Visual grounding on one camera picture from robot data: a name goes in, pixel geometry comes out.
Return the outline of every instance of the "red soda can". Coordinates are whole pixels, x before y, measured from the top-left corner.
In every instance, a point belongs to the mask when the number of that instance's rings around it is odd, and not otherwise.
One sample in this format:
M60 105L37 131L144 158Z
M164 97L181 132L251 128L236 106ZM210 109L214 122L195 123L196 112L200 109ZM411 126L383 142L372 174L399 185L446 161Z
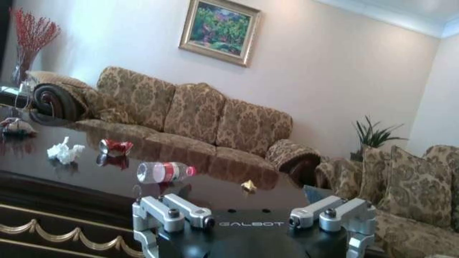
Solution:
M111 139L101 139L99 143L99 150L103 154L119 152L123 155L128 155L132 147L133 143L129 141L117 142Z

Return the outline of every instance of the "glass vase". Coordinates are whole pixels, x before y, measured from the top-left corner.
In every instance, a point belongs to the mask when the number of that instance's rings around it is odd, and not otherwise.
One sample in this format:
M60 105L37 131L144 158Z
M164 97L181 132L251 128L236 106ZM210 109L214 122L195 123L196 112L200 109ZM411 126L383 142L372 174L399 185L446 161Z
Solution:
M20 87L21 82L27 79L25 71L28 71L32 67L37 51L29 51L24 49L21 46L16 48L17 59L16 59L16 66L12 73L12 83Z

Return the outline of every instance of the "bolt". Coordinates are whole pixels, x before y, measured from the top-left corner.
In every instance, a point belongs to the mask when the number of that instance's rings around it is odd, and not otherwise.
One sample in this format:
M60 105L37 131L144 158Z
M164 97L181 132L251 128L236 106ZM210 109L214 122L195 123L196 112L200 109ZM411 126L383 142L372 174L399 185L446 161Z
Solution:
M298 227L298 226L300 225L300 222L299 222L298 217L290 217L290 219L288 219L288 225L290 225L291 227Z
M327 209L324 211L324 214L327 215L328 218L336 218L336 210L335 209Z
M177 209L169 209L168 215L169 215L169 218L171 218L171 219L176 219L176 218L179 218L179 216L180 216L180 212L179 212Z
M215 226L215 219L212 217L207 217L204 219L204 230L210 230Z

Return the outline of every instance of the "patterned sofa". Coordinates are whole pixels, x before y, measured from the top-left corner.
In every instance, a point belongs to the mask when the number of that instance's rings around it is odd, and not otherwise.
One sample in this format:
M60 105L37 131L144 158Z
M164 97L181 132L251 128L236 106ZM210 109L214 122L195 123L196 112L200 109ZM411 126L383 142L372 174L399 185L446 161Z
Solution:
M439 166L450 172L442 174ZM363 163L323 159L315 174L318 186L332 189L335 195L372 201L376 245L391 257L459 257L458 147L434 146L423 158L396 147L391 153L368 148ZM439 181L427 180L426 175Z
M173 85L119 67L104 69L97 90L48 72L29 75L39 109L49 113L52 103L53 113L79 124L299 175L312 175L320 163L314 149L288 140L287 113L227 98L206 83Z

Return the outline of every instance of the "framed painting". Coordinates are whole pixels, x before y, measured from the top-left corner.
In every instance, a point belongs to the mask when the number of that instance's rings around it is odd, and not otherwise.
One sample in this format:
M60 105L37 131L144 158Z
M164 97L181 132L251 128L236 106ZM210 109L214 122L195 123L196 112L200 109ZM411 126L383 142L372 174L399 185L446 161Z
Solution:
M189 0L180 48L248 66L262 12L227 0Z

